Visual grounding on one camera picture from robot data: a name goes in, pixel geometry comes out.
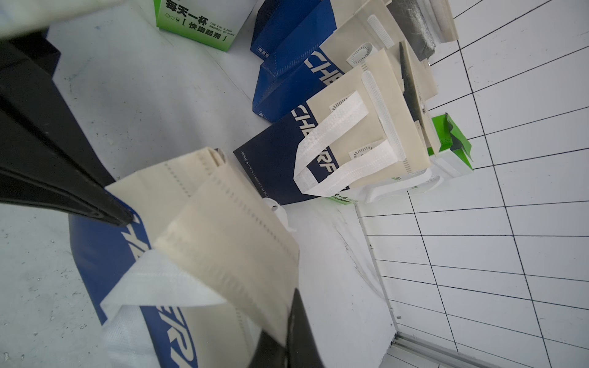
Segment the green and white box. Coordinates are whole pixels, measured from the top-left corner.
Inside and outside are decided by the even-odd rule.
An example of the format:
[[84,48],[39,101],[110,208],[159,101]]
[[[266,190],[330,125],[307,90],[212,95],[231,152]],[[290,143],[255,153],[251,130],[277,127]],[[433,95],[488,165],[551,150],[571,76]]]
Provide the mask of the green and white box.
[[227,51],[256,0],[154,0],[154,4],[159,28]]

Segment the white bag handle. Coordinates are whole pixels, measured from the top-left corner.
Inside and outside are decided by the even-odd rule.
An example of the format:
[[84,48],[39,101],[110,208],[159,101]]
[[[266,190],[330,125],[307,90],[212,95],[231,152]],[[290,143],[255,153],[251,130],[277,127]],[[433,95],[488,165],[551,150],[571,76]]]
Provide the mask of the white bag handle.
[[354,181],[374,174],[397,161],[399,159],[389,141],[384,141],[366,154],[346,162],[321,183],[317,182],[306,167],[294,181],[303,194],[331,197]]
[[424,185],[420,185],[417,188],[410,189],[409,194],[423,194],[430,190],[436,189],[440,184],[444,182],[444,178],[441,175],[432,176]]
[[366,115],[368,109],[356,91],[299,143],[294,161],[294,180],[296,181],[297,175],[327,146],[343,136]]
[[432,170],[427,168],[422,174],[414,176],[407,180],[396,181],[394,183],[385,184],[385,185],[374,185],[368,189],[368,193],[366,195],[366,202],[375,202],[382,198],[388,197],[389,195],[394,195],[395,192],[400,190],[407,190],[417,185],[423,184],[432,178]]
[[342,165],[321,183],[307,168],[327,146],[367,115],[368,109],[356,91],[299,143],[293,179],[301,193],[331,197],[354,181],[399,161],[390,143],[384,141],[370,152]]

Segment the non-woven bag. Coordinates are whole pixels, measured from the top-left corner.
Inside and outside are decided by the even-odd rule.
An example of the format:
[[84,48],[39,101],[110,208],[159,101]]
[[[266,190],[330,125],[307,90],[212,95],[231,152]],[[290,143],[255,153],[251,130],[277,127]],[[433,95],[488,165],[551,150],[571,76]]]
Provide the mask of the non-woven bag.
[[234,153],[260,194],[280,204],[362,200],[371,185],[430,166],[420,130],[381,50]]
[[114,367],[246,367],[260,329],[283,346],[299,248],[210,148],[107,187],[126,228],[72,216],[72,255]]
[[[389,51],[403,88],[399,50],[393,46],[404,39],[382,0],[323,0],[262,63],[253,111],[276,122],[381,49]],[[416,74],[425,100],[437,94],[423,65]]]
[[321,0],[266,0],[258,10],[250,50],[267,59]]

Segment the black grout line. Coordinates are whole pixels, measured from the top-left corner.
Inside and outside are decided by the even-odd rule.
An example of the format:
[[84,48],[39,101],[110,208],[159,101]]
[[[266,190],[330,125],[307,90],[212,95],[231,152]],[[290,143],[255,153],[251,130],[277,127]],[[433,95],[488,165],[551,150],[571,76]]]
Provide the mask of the black grout line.
[[[419,332],[426,333],[426,334],[428,334],[428,335],[435,336],[435,337],[437,337],[437,338],[439,338],[439,339],[443,339],[443,340],[446,340],[446,341],[449,341],[449,342],[453,342],[452,340],[448,340],[448,339],[446,339],[446,338],[444,338],[444,337],[441,337],[441,336],[438,336],[438,335],[434,335],[433,333],[429,333],[429,332],[426,332],[426,331],[422,331],[422,330],[416,329],[416,328],[414,328],[414,327],[408,326],[407,324],[402,324],[402,323],[397,323],[397,324],[400,324],[401,326],[408,327],[408,328],[410,328],[410,329],[414,329],[414,330],[416,330],[416,331],[419,331]],[[488,353],[488,352],[486,352],[485,350],[476,349],[476,348],[474,348],[474,347],[472,347],[472,346],[468,346],[468,345],[464,345],[464,344],[460,344],[460,345],[462,345],[462,346],[466,346],[466,347],[468,347],[468,348],[470,348],[470,349],[478,350],[479,352],[483,352],[483,353],[486,353],[486,354],[489,354],[489,355],[496,356],[497,358],[501,358],[501,359],[509,360],[510,362],[514,362],[514,363],[518,363],[518,364],[521,364],[521,365],[523,365],[523,366],[526,366],[526,367],[534,368],[534,367],[532,367],[532,366],[528,366],[528,365],[526,365],[526,364],[522,364],[522,363],[516,362],[515,360],[507,359],[507,358],[504,358],[504,357],[502,357],[502,356],[499,356],[499,355],[495,355],[495,354]]]
[[[530,10],[530,12],[533,11],[533,10],[535,10],[535,9],[537,9],[540,6],[548,3],[549,1],[551,1],[551,0],[548,0],[547,2],[544,2],[543,4],[541,4],[539,6],[536,6],[534,9]],[[460,41],[457,41],[457,42],[458,42],[458,50],[460,51],[460,57],[462,58],[462,64],[464,66],[464,73],[466,73],[466,79],[468,80],[468,86],[470,87],[471,92],[473,92],[471,79],[468,76],[468,69],[466,67],[466,62],[464,61],[464,56],[462,55],[462,48],[460,47]],[[474,100],[474,103],[475,103],[475,109],[477,109],[477,116],[479,118],[479,121],[481,122],[482,133],[485,136],[485,143],[487,144],[487,149],[489,151],[489,158],[491,159],[491,164],[493,165],[493,171],[495,171],[495,178],[497,179],[497,186],[499,187],[499,193],[501,194],[501,200],[503,201],[503,206],[505,207],[505,215],[507,215],[507,222],[509,222],[509,228],[511,229],[511,235],[514,236],[515,250],[517,251],[517,256],[519,258],[519,264],[521,265],[521,271],[524,273],[525,284],[528,287],[528,293],[530,294],[530,300],[532,301],[532,307],[534,308],[534,314],[536,316],[536,321],[538,322],[538,328],[540,330],[540,336],[542,337],[542,342],[544,344],[544,349],[546,351],[546,358],[548,359],[548,364],[550,365],[550,368],[552,368],[552,363],[550,362],[550,355],[548,354],[548,347],[546,346],[546,341],[544,340],[544,334],[542,333],[542,326],[540,326],[540,319],[538,318],[538,312],[536,311],[536,306],[534,305],[534,299],[532,298],[532,291],[530,290],[530,284],[528,282],[528,278],[525,275],[524,263],[521,260],[521,255],[519,254],[519,248],[517,246],[517,241],[515,240],[514,229],[513,229],[513,226],[511,225],[511,219],[509,218],[509,211],[507,210],[507,206],[505,205],[505,198],[503,197],[503,191],[501,190],[501,183],[499,182],[499,176],[497,175],[497,168],[495,167],[495,162],[493,161],[493,156],[491,154],[491,149],[489,148],[489,142],[487,141],[487,136],[485,135],[485,127],[484,127],[484,125],[482,123],[482,120],[481,120],[481,113],[479,112],[478,105],[477,105],[477,98],[474,95],[474,92],[473,92],[472,96],[473,96],[473,100]]]
[[[425,307],[420,307],[420,306],[416,306],[416,305],[414,305],[414,304],[404,303],[404,302],[402,302],[402,301],[398,301],[398,300],[394,300],[394,299],[389,299],[389,300],[390,300],[390,301],[394,301],[395,303],[405,304],[405,305],[407,305],[407,306],[412,306],[412,307],[415,307],[415,308],[425,309],[425,310],[429,310],[429,311],[436,312],[436,313],[439,313],[439,314],[444,314],[443,312],[440,312],[440,311],[437,311],[437,310],[434,310],[434,309],[429,309],[429,308],[425,308]],[[534,337],[542,338],[541,336],[534,335],[533,333],[528,333],[528,332],[518,331],[518,330],[514,330],[514,329],[509,329],[509,328],[507,328],[507,327],[497,326],[496,324],[491,324],[491,323],[487,323],[487,322],[481,322],[481,321],[477,321],[477,320],[474,320],[474,319],[470,319],[470,318],[466,318],[466,317],[457,316],[457,315],[455,315],[455,314],[449,314],[449,313],[448,313],[447,315],[449,315],[449,316],[451,316],[451,317],[460,318],[460,319],[463,319],[463,320],[468,320],[468,321],[472,321],[472,322],[477,322],[477,323],[481,323],[481,324],[486,324],[487,326],[497,327],[498,329],[504,329],[504,330],[508,330],[508,331],[513,331],[513,332],[517,332],[517,333],[522,333],[522,334],[524,334],[524,335],[529,335],[529,336],[534,336]],[[398,323],[398,324],[400,324],[400,325],[402,325],[402,326],[406,326],[406,327],[413,328],[413,327],[411,327],[411,326],[408,326],[408,325],[406,325],[406,324],[402,324],[402,323]],[[565,345],[571,345],[571,346],[574,346],[574,347],[580,347],[581,349],[586,349],[586,350],[589,350],[589,348],[586,348],[586,347],[583,347],[583,346],[578,346],[578,345],[573,345],[573,344],[569,344],[569,343],[564,343],[564,342],[562,342],[562,341],[558,341],[558,340],[553,340],[553,339],[546,339],[546,340],[550,340],[550,341],[554,341],[554,342],[557,342],[557,343],[561,343],[561,344],[565,344]]]
[[546,119],[555,118],[555,117],[557,117],[557,116],[560,116],[560,115],[566,115],[566,114],[570,114],[571,112],[575,112],[575,111],[583,110],[583,109],[586,109],[586,108],[589,108],[589,106],[585,106],[585,107],[577,108],[577,109],[574,109],[574,110],[571,110],[571,111],[567,111],[567,112],[562,112],[562,113],[560,113],[560,114],[552,115],[552,116],[549,116],[549,117],[546,117],[546,118],[541,118],[541,119],[538,119],[538,120],[534,120],[534,121],[530,121],[530,122],[525,122],[525,123],[523,123],[523,124],[514,125],[513,127],[509,127],[509,128],[505,128],[505,129],[501,129],[501,130],[496,130],[496,131],[494,131],[494,132],[487,133],[487,135],[491,135],[491,134],[495,134],[495,133],[503,132],[503,131],[505,131],[505,130],[509,130],[509,129],[513,129],[513,128],[522,127],[522,126],[524,126],[524,125],[532,124],[533,122],[538,122],[538,121],[542,121],[542,120],[546,120]]
[[[414,263],[414,262],[401,262],[401,261],[391,261],[391,260],[375,260],[375,261],[383,261],[383,262],[395,262],[395,263],[405,263],[405,264],[417,264],[420,266],[429,266],[429,264],[425,264],[425,263]],[[466,267],[454,267],[454,266],[440,266],[439,264],[432,264],[432,267],[444,267],[444,268],[457,268],[459,270],[469,270],[469,271],[484,271],[484,272],[495,272],[495,273],[507,273],[507,274],[512,274],[512,275],[523,275],[522,273],[517,273],[517,272],[507,272],[507,271],[490,271],[490,270],[480,270],[478,268],[466,268]]]
[[443,58],[441,58],[440,60],[437,60],[433,64],[429,64],[429,66],[432,67],[432,66],[436,65],[437,63],[439,63],[440,61],[444,60],[445,58],[450,57],[450,56],[456,54],[457,52],[458,52],[458,50],[452,52],[451,54],[448,54],[448,55],[444,56]]
[[583,200],[583,201],[566,201],[566,202],[547,202],[547,203],[531,203],[531,204],[511,204],[511,205],[507,205],[506,207],[525,207],[527,205],[567,204],[567,203],[582,203],[582,202],[589,202],[589,200]]
[[476,4],[480,3],[482,0],[477,1],[476,3],[474,3],[473,5],[469,6],[468,9],[462,11],[460,14],[458,14],[457,16],[454,17],[454,19],[458,18],[459,16],[461,16],[462,14],[464,14],[465,12],[469,11],[470,9],[472,9],[473,6],[475,6]]
[[561,238],[587,238],[589,235],[520,235],[517,234],[516,236],[537,236],[537,237],[561,237]]
[[[425,263],[417,263],[417,262],[403,262],[403,261],[391,261],[391,260],[377,260],[375,259],[375,261],[381,261],[381,262],[394,262],[394,263],[404,263],[404,264],[417,264],[419,266],[429,266],[429,264],[425,264]],[[440,264],[432,264],[431,266],[433,267],[444,267],[444,268],[457,268],[458,270],[469,270],[469,271],[483,271],[483,272],[495,272],[495,273],[506,273],[506,274],[512,274],[512,275],[521,275],[523,276],[524,274],[522,273],[517,273],[517,272],[507,272],[507,271],[493,271],[493,270],[481,270],[480,268],[466,268],[466,267],[455,267],[455,266],[442,266]],[[542,276],[542,275],[532,275],[532,274],[526,274],[528,276],[533,276],[533,277],[544,277],[545,279],[557,279],[557,280],[567,280],[567,281],[580,281],[583,283],[589,283],[589,280],[581,280],[581,279],[569,279],[566,277],[556,277],[556,276]],[[542,303],[548,303],[548,304],[555,304],[555,303],[550,303],[547,301],[542,301]],[[571,308],[579,308],[579,309],[585,309],[582,307],[573,307],[573,306],[565,306],[565,307],[571,307]]]
[[412,367],[419,368],[418,366],[414,366],[413,364],[411,364],[411,363],[408,363],[408,362],[404,361],[404,360],[403,360],[403,359],[401,359],[401,358],[397,358],[396,356],[389,354],[389,352],[386,352],[386,353],[387,353],[388,355],[392,356],[392,357],[393,357],[393,358],[395,358],[395,359],[399,359],[399,360],[400,360],[400,361],[402,361],[403,363],[407,363],[408,365],[410,365],[410,366],[412,366]]
[[[488,291],[481,291],[481,290],[473,290],[473,289],[466,289],[464,287],[458,287],[458,286],[450,286],[450,285],[437,285],[437,284],[432,284],[432,283],[427,283],[425,281],[417,281],[417,280],[410,280],[410,279],[403,279],[401,277],[394,277],[394,276],[385,276],[385,275],[380,275],[381,277],[386,277],[388,279],[395,279],[395,280],[403,280],[403,281],[411,281],[413,283],[420,283],[420,284],[427,284],[427,285],[435,285],[438,286],[438,290],[439,287],[447,287],[449,289],[457,289],[457,290],[465,290],[465,291],[472,291],[473,293],[481,293],[481,294],[489,294],[489,295],[497,295],[497,296],[503,296],[506,298],[513,298],[513,299],[520,299],[520,300],[530,300],[529,298],[522,298],[522,297],[518,297],[518,296],[512,296],[512,295],[505,295],[505,294],[497,294],[497,293],[490,293]],[[555,303],[549,303],[546,301],[543,301],[542,303],[546,303],[546,304],[554,304],[556,306],[563,306],[562,304],[555,304]],[[585,308],[581,308],[581,307],[573,307],[573,306],[563,306],[563,307],[571,307],[571,308],[576,308],[576,309],[585,309]]]
[[460,316],[455,316],[453,314],[449,314],[452,317],[456,317],[456,318],[460,318],[463,320],[467,320],[467,321],[472,321],[472,322],[477,322],[477,323],[481,323],[481,324],[486,324],[487,326],[491,326],[491,327],[497,327],[498,329],[504,329],[504,330],[508,330],[508,331],[513,331],[513,332],[517,332],[517,333],[522,333],[524,335],[529,335],[529,336],[534,336],[537,338],[541,338],[538,335],[534,335],[533,333],[528,333],[528,332],[522,332],[522,331],[518,331],[518,330],[514,330],[514,329],[508,329],[507,327],[502,327],[502,326],[497,326],[496,324],[491,324],[491,323],[486,323],[486,322],[481,322],[481,321],[477,321],[477,320],[472,320],[470,318],[465,318],[465,317],[460,317]]
[[[568,204],[568,203],[583,203],[589,202],[589,200],[581,200],[581,201],[565,201],[565,202],[547,202],[547,203],[529,203],[529,204],[510,204],[510,205],[496,205],[493,207],[477,207],[477,208],[457,208],[456,210],[437,210],[437,211],[423,211],[423,212],[415,212],[415,214],[422,214],[422,213],[437,213],[437,212],[453,212],[453,211],[470,211],[470,210],[489,210],[492,208],[503,208],[503,207],[525,207],[528,205],[547,205],[547,204]],[[384,216],[399,216],[399,215],[412,215],[413,213],[393,213],[390,215],[370,215],[370,216],[361,216],[361,218],[368,218],[368,217],[384,217]]]
[[429,260],[428,248],[425,246],[425,240],[423,240],[423,235],[421,234],[421,228],[419,227],[419,221],[417,220],[417,215],[415,214],[415,209],[413,208],[413,202],[411,201],[411,196],[409,196],[409,203],[411,203],[411,209],[413,210],[413,216],[415,216],[415,222],[417,223],[417,229],[419,230],[419,235],[421,235],[421,242],[423,243],[423,248],[425,249],[425,255],[428,256],[429,267],[432,270],[432,276],[434,277],[434,282],[436,283],[436,288],[438,288],[438,294],[440,295],[440,301],[442,302],[442,308],[444,308],[444,314],[446,314],[446,320],[448,321],[448,327],[450,328],[450,333],[452,334],[452,339],[454,340],[454,346],[456,346],[456,351],[458,351],[458,345],[456,345],[456,339],[454,338],[454,332],[452,332],[452,326],[450,326],[450,319],[448,319],[448,314],[446,313],[446,307],[444,306],[444,300],[442,299],[442,293],[440,292],[438,282],[436,281],[436,275],[434,273],[434,268],[432,267],[432,262]]
[[536,160],[537,158],[549,157],[549,156],[556,156],[556,155],[563,155],[565,153],[572,153],[572,152],[585,151],[585,150],[589,150],[589,147],[587,147],[587,148],[579,148],[578,150],[572,150],[572,151],[565,151],[565,152],[559,152],[559,153],[551,153],[551,154],[548,154],[548,155],[543,155],[543,156],[538,156],[538,157],[523,158],[521,160],[510,161],[508,163],[493,164],[493,166],[501,166],[501,165],[513,164],[513,163],[518,163],[518,162],[521,162],[521,161]]
[[567,281],[582,281],[584,283],[589,283],[589,280],[581,280],[581,279],[569,279],[567,277],[556,277],[556,276],[543,276],[543,275],[532,275],[532,274],[527,274],[528,276],[533,276],[533,277],[544,277],[546,279],[557,279],[557,280],[567,280]]
[[568,306],[566,304],[558,304],[558,303],[552,303],[550,301],[541,301],[541,300],[532,300],[534,303],[543,303],[543,304],[550,304],[553,306],[560,306],[560,307],[567,307],[567,308],[573,308],[573,309],[581,309],[581,310],[589,310],[589,308],[584,308],[584,307],[575,307],[575,306]]
[[540,65],[537,65],[537,66],[535,66],[535,67],[533,67],[533,68],[530,68],[530,69],[528,69],[528,70],[526,70],[526,71],[523,71],[523,72],[520,72],[520,73],[514,74],[514,75],[512,75],[512,76],[511,76],[511,77],[509,77],[509,78],[502,79],[502,80],[500,80],[500,81],[498,81],[498,82],[495,82],[495,83],[493,83],[493,84],[489,84],[489,85],[487,85],[487,86],[485,86],[485,87],[483,87],[483,88],[480,88],[480,89],[478,89],[478,90],[476,90],[476,91],[473,91],[472,93],[473,93],[473,94],[474,94],[474,93],[477,93],[477,92],[479,92],[479,91],[482,91],[483,89],[486,89],[486,88],[492,87],[492,86],[494,86],[495,84],[499,84],[499,83],[501,83],[501,82],[505,82],[506,80],[508,80],[508,79],[511,79],[511,78],[514,78],[514,77],[517,77],[518,75],[521,75],[521,74],[523,74],[523,73],[527,73],[527,72],[529,72],[529,71],[531,71],[531,70],[534,70],[534,69],[536,69],[536,68],[543,67],[543,66],[544,66],[544,65],[546,65],[546,64],[549,64],[549,63],[551,63],[551,62],[553,62],[553,61],[556,61],[556,60],[558,60],[558,59],[562,59],[562,58],[564,58],[564,57],[567,57],[567,56],[569,56],[569,55],[571,55],[571,54],[574,54],[575,52],[578,52],[578,51],[584,50],[584,49],[586,49],[586,48],[588,48],[588,47],[589,47],[589,46],[581,47],[581,48],[580,48],[580,49],[578,49],[578,50],[575,50],[575,51],[573,51],[573,52],[569,52],[568,54],[564,54],[563,56],[559,56],[559,57],[558,57],[558,58],[556,58],[556,59],[552,59],[552,60],[550,60],[550,61],[547,61],[547,62],[545,62],[545,63],[543,63],[543,64],[540,64]]
[[587,347],[583,347],[583,346],[579,346],[579,345],[573,345],[573,344],[569,344],[569,343],[563,343],[562,341],[549,339],[547,337],[545,337],[544,340],[554,341],[555,343],[561,343],[561,344],[564,344],[564,345],[570,345],[570,346],[578,347],[578,348],[581,348],[581,349],[589,350],[589,348],[587,348]]
[[[419,236],[419,234],[367,234],[366,236]],[[529,237],[553,237],[553,238],[587,238],[589,235],[523,235],[523,234],[516,234],[516,235],[490,235],[490,234],[424,234],[422,236],[529,236]]]
[[412,215],[413,212],[407,212],[407,213],[392,213],[390,215],[369,215],[369,216],[361,216],[362,218],[366,218],[366,217],[382,217],[382,216],[398,216],[398,215]]
[[423,212],[413,212],[413,213],[393,213],[390,215],[372,215],[372,216],[362,216],[365,217],[382,217],[382,216],[398,216],[398,215],[412,215],[412,214],[421,214],[421,213],[435,213],[435,212],[453,212],[453,211],[469,211],[469,210],[487,210],[489,208],[503,208],[502,205],[493,206],[493,207],[476,207],[476,208],[457,208],[456,210],[438,210],[438,211],[423,211]]
[[468,46],[470,46],[470,45],[474,44],[475,42],[479,41],[480,39],[483,39],[483,38],[487,37],[487,36],[488,36],[488,35],[490,35],[491,33],[494,33],[494,32],[497,32],[497,31],[499,31],[501,28],[505,27],[506,25],[508,25],[508,24],[511,24],[511,23],[513,23],[513,22],[515,22],[516,20],[520,19],[521,17],[523,17],[523,16],[525,16],[525,15],[527,15],[527,14],[529,14],[529,13],[533,12],[534,10],[538,9],[539,7],[541,7],[541,6],[543,6],[543,5],[546,5],[547,3],[551,2],[551,1],[552,1],[552,0],[548,0],[548,1],[545,1],[545,2],[541,3],[540,5],[536,6],[536,7],[535,7],[535,8],[533,8],[532,10],[529,10],[529,11],[527,11],[527,12],[523,13],[522,15],[518,16],[517,18],[515,18],[515,19],[513,19],[513,20],[511,20],[511,21],[509,21],[509,22],[507,22],[507,23],[505,23],[505,24],[503,24],[501,27],[499,27],[499,28],[497,28],[497,29],[494,29],[493,31],[491,31],[491,32],[487,33],[486,35],[484,35],[484,36],[482,36],[482,37],[479,37],[479,38],[477,38],[476,40],[472,41],[470,44],[468,44],[468,45],[466,45],[466,46],[464,46],[464,47],[468,47]]
[[401,304],[405,304],[405,305],[412,306],[412,307],[416,307],[416,308],[421,308],[421,309],[425,309],[425,310],[430,310],[430,311],[432,311],[432,312],[436,312],[436,313],[439,313],[439,314],[444,314],[444,312],[440,312],[439,310],[434,310],[434,309],[430,309],[430,308],[426,308],[426,307],[420,307],[420,306],[416,306],[416,305],[414,305],[414,304],[404,303],[404,302],[402,302],[402,301],[398,301],[398,300],[395,300],[395,299],[389,299],[389,300],[390,300],[390,301],[394,301],[395,303],[401,303]]
[[471,93],[467,93],[467,94],[465,94],[464,96],[460,96],[460,97],[458,97],[458,98],[455,98],[454,100],[450,100],[450,101],[448,101],[448,102],[445,102],[445,103],[443,103],[443,104],[441,104],[441,105],[438,105],[438,106],[436,106],[436,107],[432,107],[432,108],[431,108],[431,109],[429,109],[429,110],[431,111],[431,110],[437,109],[438,107],[442,107],[442,106],[444,106],[444,105],[448,105],[450,102],[454,102],[454,101],[456,101],[456,100],[460,100],[461,98],[463,98],[463,97],[466,97],[466,96],[470,96],[470,95],[472,95],[472,92],[471,92]]

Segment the white tile wall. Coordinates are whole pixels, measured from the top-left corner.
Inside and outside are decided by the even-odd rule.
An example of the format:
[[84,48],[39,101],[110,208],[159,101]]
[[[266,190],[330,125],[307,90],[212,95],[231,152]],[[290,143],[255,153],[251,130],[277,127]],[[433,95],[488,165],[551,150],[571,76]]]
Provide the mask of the white tile wall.
[[[498,1],[484,3],[495,3],[494,8],[501,6]],[[521,6],[524,1],[510,3]],[[586,0],[552,0],[517,22],[465,47],[462,56],[472,89],[485,88],[588,46],[587,15],[589,2]],[[485,14],[485,19],[492,17]]]
[[459,41],[430,58],[427,105],[475,172],[359,206],[398,329],[504,368],[587,367],[589,2],[449,1]]
[[538,276],[528,276],[527,279],[530,285],[530,293],[535,301],[589,309],[589,281],[552,279]]
[[427,101],[428,108],[438,107],[471,93],[460,52],[437,62],[431,69],[438,86],[438,94]]
[[546,339],[589,349],[589,310],[535,302]]
[[415,215],[364,217],[367,235],[419,235]]
[[426,236],[423,240],[436,266],[522,273],[512,237]]
[[475,92],[485,133],[589,106],[587,58],[589,48]]
[[524,275],[433,266],[438,285],[530,298]]
[[407,323],[411,328],[452,340],[452,332],[444,313],[397,302],[391,302],[391,307],[395,316],[401,317],[396,319],[397,323]]
[[527,274],[589,281],[589,238],[518,236],[515,239]]
[[435,284],[432,267],[429,264],[398,263],[391,261],[376,261],[381,276],[394,277]]
[[449,0],[450,8],[454,17],[462,14],[464,11],[476,5],[479,0]]
[[418,213],[423,235],[511,235],[504,208]]
[[448,316],[457,344],[534,368],[550,368],[542,338]]
[[589,108],[487,134],[495,164],[589,148]]
[[589,200],[587,162],[589,150],[496,166],[505,205]]
[[457,17],[454,22],[458,30],[461,47],[496,30],[507,22],[541,5],[546,0],[492,0],[482,1],[473,6],[467,14]]
[[473,138],[468,141],[472,144],[470,161],[473,169],[493,165],[485,137]]
[[386,295],[390,300],[400,301],[422,308],[427,308],[443,313],[444,307],[438,287],[435,284],[425,284],[416,281],[407,281],[383,277]]
[[416,213],[503,206],[492,167],[448,180],[436,190],[413,196],[411,201]]
[[587,368],[589,349],[546,340],[546,349],[553,368]]
[[508,207],[515,235],[589,236],[589,203]]
[[449,315],[540,336],[538,321],[530,300],[474,293],[444,286],[440,286],[439,289],[446,313]]
[[376,260],[428,264],[420,236],[369,236]]
[[438,46],[436,46],[434,54],[429,57],[428,61],[430,65],[433,65],[441,59],[444,59],[445,57],[448,57],[457,51],[458,42],[456,41],[446,42],[445,44],[439,44]]

